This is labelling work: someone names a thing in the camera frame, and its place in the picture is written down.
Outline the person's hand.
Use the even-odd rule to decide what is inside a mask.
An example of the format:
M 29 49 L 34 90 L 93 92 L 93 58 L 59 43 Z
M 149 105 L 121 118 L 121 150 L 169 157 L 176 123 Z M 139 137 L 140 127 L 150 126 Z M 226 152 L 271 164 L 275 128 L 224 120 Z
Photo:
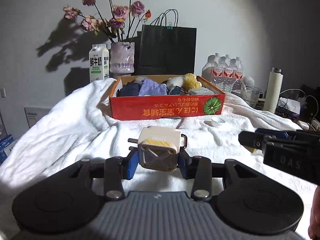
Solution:
M 320 234 L 320 186 L 317 186 L 310 213 L 308 234 L 311 239 L 319 239 Z

